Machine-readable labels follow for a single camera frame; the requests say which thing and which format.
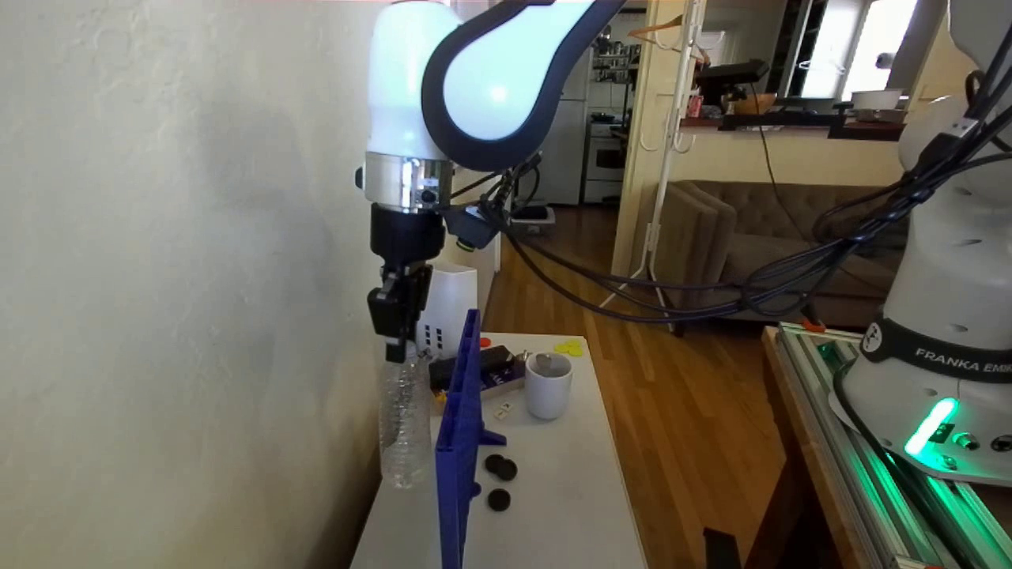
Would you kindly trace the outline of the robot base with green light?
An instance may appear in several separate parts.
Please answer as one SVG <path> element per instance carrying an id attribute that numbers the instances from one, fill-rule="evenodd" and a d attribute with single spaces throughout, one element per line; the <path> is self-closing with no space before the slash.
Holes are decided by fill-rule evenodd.
<path id="1" fill-rule="evenodd" d="M 977 64 L 964 96 L 901 134 L 905 256 L 837 402 L 894 457 L 948 480 L 1012 482 L 1012 0 L 948 0 Z"/>

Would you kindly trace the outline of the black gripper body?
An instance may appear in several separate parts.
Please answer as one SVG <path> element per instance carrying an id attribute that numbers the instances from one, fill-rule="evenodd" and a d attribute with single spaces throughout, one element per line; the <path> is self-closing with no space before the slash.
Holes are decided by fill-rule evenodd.
<path id="1" fill-rule="evenodd" d="M 386 266 L 381 281 L 368 294 L 373 333 L 386 337 L 410 337 L 426 305 L 430 266 Z"/>

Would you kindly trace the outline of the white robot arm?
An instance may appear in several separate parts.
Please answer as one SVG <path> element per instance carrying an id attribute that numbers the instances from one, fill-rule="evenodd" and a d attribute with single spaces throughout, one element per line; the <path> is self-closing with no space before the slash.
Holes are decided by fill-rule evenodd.
<path id="1" fill-rule="evenodd" d="M 368 294 L 386 361 L 405 364 L 452 211 L 452 168 L 525 163 L 552 123 L 565 80 L 624 0 L 497 0 L 457 16 L 446 0 L 395 0 L 370 39 L 370 134 L 358 186 L 370 203 Z"/>

